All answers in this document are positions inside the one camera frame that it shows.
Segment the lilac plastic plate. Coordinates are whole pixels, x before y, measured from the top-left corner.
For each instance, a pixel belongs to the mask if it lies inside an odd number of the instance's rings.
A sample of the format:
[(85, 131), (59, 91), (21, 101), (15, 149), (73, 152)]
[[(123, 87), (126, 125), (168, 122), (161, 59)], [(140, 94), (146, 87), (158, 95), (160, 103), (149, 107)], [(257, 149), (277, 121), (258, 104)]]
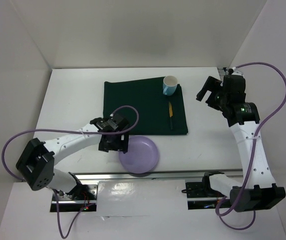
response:
[(144, 174), (153, 170), (159, 161), (159, 151), (156, 144), (144, 136), (129, 138), (128, 151), (119, 152), (122, 167), (133, 174)]

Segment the blue mug white inside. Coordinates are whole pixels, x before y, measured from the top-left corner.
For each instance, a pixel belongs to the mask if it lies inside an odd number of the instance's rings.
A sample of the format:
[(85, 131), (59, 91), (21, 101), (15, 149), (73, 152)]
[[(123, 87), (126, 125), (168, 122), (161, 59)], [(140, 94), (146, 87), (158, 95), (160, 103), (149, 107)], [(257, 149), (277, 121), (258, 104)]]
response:
[(165, 96), (172, 96), (177, 89), (177, 85), (178, 85), (178, 80), (176, 77), (171, 75), (166, 76), (163, 79), (163, 94)]

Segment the gold knife green handle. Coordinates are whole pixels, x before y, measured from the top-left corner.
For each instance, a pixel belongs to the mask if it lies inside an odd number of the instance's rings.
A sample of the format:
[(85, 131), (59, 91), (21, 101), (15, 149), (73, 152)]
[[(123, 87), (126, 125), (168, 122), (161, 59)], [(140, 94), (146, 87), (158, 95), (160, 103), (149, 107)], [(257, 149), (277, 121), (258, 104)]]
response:
[(172, 110), (172, 104), (171, 102), (168, 102), (169, 105), (169, 121), (170, 121), (170, 129), (173, 130), (173, 121), (172, 121), (172, 117), (173, 117), (173, 110)]

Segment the dark green cloth napkin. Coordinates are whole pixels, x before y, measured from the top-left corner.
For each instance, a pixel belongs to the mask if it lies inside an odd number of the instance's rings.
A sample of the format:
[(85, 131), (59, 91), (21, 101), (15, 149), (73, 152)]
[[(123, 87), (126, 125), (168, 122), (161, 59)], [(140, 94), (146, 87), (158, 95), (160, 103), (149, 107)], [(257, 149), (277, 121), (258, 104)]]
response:
[[(131, 135), (180, 136), (188, 134), (182, 88), (178, 84), (172, 96), (163, 94), (164, 77), (123, 82), (104, 82), (103, 116), (108, 117), (121, 106), (132, 106), (139, 113)], [(170, 129), (169, 105), (173, 110)]]

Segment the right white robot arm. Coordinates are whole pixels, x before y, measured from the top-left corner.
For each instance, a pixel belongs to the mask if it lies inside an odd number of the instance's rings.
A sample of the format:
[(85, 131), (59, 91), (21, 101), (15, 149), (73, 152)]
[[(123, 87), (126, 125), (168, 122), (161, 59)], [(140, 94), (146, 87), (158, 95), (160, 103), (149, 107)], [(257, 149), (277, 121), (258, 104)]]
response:
[(201, 190), (206, 196), (221, 193), (238, 213), (271, 209), (286, 196), (284, 187), (277, 186), (269, 169), (260, 134), (262, 122), (256, 105), (246, 102), (245, 88), (242, 75), (225, 75), (223, 80), (209, 76), (196, 96), (196, 100), (202, 101), (210, 92), (206, 104), (222, 112), (227, 119), (236, 140), (244, 176), (240, 184), (221, 172), (208, 172), (204, 175)]

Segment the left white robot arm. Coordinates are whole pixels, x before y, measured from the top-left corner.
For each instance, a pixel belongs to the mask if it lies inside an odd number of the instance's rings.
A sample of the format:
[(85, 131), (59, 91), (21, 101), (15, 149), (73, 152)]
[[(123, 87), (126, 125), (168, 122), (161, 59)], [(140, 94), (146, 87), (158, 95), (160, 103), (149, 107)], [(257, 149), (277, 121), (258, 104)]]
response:
[(76, 134), (56, 139), (30, 140), (16, 168), (33, 191), (43, 188), (63, 192), (69, 199), (81, 199), (89, 189), (81, 184), (75, 174), (63, 172), (55, 166), (66, 157), (89, 146), (97, 145), (102, 152), (128, 151), (129, 122), (119, 114), (107, 118), (95, 118), (80, 128)]

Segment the aluminium rail front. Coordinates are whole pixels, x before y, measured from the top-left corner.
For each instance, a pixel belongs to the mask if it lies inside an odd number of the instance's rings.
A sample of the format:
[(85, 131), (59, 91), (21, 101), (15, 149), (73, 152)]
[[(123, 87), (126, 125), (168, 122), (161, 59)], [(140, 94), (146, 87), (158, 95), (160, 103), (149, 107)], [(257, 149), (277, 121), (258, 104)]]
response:
[(99, 172), (99, 173), (76, 173), (76, 177), (84, 181), (140, 181), (140, 180), (175, 180), (175, 179), (198, 179), (206, 172), (215, 170), (184, 170), (184, 171), (152, 171), (146, 173), (129, 172)]

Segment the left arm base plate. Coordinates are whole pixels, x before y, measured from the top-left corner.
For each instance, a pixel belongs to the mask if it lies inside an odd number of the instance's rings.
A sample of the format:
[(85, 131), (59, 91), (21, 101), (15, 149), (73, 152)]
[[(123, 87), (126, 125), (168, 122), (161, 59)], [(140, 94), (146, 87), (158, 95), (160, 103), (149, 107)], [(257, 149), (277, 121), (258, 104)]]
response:
[(72, 194), (61, 190), (57, 195), (53, 193), (50, 212), (57, 212), (57, 203), (61, 213), (76, 213), (83, 208), (84, 212), (95, 212), (97, 210), (98, 181), (85, 180), (80, 182), (81, 186)]

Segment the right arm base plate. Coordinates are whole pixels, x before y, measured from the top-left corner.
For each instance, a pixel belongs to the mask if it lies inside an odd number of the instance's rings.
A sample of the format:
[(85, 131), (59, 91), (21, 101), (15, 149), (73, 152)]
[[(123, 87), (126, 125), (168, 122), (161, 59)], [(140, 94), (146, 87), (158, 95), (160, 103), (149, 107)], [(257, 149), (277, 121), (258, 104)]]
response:
[(206, 190), (202, 182), (186, 182), (185, 189), (181, 191), (187, 197), (189, 210), (215, 209), (223, 195), (217, 191)]

